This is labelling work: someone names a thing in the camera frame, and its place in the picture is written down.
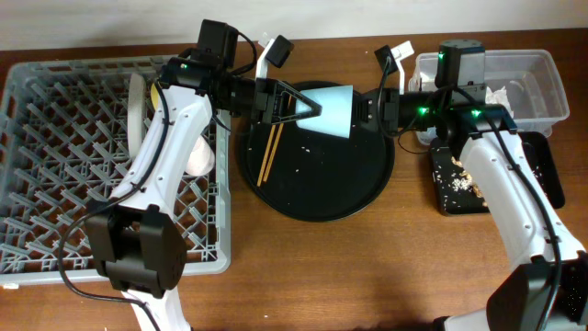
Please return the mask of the grey plate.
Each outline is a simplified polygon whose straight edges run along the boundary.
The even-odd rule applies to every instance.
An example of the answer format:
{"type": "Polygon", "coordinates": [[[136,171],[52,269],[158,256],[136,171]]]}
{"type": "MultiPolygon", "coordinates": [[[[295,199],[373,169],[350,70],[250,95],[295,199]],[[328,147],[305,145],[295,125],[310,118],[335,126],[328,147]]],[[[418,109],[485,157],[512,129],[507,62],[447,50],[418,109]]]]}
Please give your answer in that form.
{"type": "Polygon", "coordinates": [[[127,111],[127,140],[131,159],[134,159],[139,154],[144,137],[145,90],[144,78],[140,74],[132,74],[130,77],[127,111]]]}

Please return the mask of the peanut shells and rice scraps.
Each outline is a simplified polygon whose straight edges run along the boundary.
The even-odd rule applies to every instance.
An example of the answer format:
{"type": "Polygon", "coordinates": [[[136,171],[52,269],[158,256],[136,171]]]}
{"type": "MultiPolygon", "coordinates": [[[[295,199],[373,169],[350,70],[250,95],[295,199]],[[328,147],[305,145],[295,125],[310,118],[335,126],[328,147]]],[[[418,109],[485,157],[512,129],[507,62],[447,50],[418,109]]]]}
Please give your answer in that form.
{"type": "Polygon", "coordinates": [[[449,215],[482,213],[488,205],[473,182],[447,147],[433,147],[430,152],[433,181],[441,212],[449,215]]]}

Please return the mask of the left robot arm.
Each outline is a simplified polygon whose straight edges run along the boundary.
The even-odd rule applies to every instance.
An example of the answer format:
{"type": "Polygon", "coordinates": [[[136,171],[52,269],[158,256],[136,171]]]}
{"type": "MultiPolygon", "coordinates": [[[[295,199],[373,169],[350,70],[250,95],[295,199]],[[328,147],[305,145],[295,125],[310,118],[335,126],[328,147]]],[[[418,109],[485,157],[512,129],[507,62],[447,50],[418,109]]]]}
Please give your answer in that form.
{"type": "Polygon", "coordinates": [[[138,155],[106,201],[90,200],[85,232],[96,270],[132,304],[143,330],[188,330],[178,282],[187,245],[173,221],[188,158],[216,109],[264,124],[316,117],[321,106],[290,84],[267,77],[293,43],[283,36],[256,53],[253,79],[233,67],[241,32],[203,20],[196,47],[168,60],[154,83],[155,114],[138,155]]]}

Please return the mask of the pink cup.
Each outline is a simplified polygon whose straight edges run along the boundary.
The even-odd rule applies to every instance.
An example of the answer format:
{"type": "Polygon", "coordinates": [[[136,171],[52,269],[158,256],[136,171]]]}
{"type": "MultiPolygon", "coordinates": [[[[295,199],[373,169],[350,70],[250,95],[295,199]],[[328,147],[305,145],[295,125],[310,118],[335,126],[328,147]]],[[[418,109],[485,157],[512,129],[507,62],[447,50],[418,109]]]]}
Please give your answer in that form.
{"type": "Polygon", "coordinates": [[[193,177],[205,176],[215,165],[215,154],[204,139],[199,136],[187,160],[185,172],[193,177]]]}

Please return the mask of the yellow bowl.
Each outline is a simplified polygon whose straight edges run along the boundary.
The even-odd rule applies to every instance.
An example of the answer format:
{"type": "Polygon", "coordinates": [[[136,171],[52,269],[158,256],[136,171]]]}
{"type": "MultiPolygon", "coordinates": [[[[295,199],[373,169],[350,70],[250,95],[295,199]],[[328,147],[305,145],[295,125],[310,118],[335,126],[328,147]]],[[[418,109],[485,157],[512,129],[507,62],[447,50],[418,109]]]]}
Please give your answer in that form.
{"type": "Polygon", "coordinates": [[[157,111],[159,105],[159,93],[156,88],[156,84],[151,85],[150,97],[153,104],[153,110],[157,111]]]}

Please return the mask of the blue cup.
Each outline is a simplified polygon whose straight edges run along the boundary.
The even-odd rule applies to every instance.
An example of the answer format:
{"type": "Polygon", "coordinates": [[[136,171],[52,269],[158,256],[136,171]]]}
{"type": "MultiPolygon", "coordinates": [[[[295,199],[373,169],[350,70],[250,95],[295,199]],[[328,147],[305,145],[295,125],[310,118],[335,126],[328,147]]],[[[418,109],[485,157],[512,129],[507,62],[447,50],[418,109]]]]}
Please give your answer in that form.
{"type": "Polygon", "coordinates": [[[352,86],[304,89],[301,94],[318,103],[322,111],[320,116],[297,120],[296,125],[300,129],[349,138],[354,96],[352,86]]]}

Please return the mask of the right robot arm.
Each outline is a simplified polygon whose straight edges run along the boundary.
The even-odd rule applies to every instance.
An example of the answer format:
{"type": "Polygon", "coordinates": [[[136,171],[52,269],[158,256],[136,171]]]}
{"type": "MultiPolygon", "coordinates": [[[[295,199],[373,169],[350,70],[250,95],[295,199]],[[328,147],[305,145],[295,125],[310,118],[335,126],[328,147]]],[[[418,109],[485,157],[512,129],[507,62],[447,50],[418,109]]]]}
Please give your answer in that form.
{"type": "Polygon", "coordinates": [[[436,128],[482,196],[512,270],[484,308],[435,319],[435,330],[584,330],[587,252],[560,220],[534,176],[514,119],[485,100],[485,48],[445,40],[435,91],[406,93],[383,83],[359,107],[388,139],[436,128]]]}

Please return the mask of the wooden chopstick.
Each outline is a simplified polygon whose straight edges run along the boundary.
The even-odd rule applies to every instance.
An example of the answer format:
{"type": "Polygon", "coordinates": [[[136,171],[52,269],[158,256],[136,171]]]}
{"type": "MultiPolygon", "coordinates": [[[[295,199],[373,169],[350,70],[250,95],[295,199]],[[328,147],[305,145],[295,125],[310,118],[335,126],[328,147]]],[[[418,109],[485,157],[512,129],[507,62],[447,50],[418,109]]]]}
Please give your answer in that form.
{"type": "Polygon", "coordinates": [[[284,124],[283,123],[277,125],[276,133],[275,133],[275,136],[274,136],[274,141],[273,141],[273,144],[272,144],[272,148],[270,150],[270,154],[269,154],[269,158],[268,158],[268,162],[267,162],[267,166],[266,166],[265,175],[264,175],[264,178],[263,178],[263,183],[266,183],[267,180],[268,180],[268,177],[269,177],[269,174],[270,174],[270,171],[271,171],[271,167],[273,165],[273,162],[274,162],[274,159],[275,159],[275,156],[276,156],[276,153],[277,153],[277,147],[279,145],[279,140],[281,138],[281,133],[283,131],[283,128],[284,128],[284,124]]]}
{"type": "Polygon", "coordinates": [[[275,136],[275,133],[276,133],[276,129],[277,129],[277,125],[273,125],[271,127],[271,130],[270,130],[270,133],[269,133],[269,136],[268,136],[268,140],[267,140],[267,143],[266,143],[266,149],[265,149],[263,161],[262,161],[260,172],[259,172],[258,179],[257,179],[257,182],[256,182],[256,186],[257,187],[261,187],[261,184],[263,182],[263,178],[264,178],[264,175],[265,175],[266,166],[267,166],[267,162],[268,162],[270,150],[272,148],[272,144],[273,144],[273,141],[274,141],[274,136],[275,136]]]}

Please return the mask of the white tissue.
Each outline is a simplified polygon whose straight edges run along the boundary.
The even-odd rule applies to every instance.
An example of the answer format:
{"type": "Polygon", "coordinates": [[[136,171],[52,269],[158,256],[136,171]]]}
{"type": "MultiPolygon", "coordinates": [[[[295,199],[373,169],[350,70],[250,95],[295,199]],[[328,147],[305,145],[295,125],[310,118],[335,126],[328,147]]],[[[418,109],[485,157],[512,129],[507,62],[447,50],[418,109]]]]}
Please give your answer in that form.
{"type": "Polygon", "coordinates": [[[503,86],[500,89],[492,91],[489,87],[486,88],[486,95],[485,95],[485,102],[487,104],[496,104],[502,105],[506,108],[509,115],[513,118],[514,111],[511,108],[510,102],[508,100],[506,87],[503,86]]]}

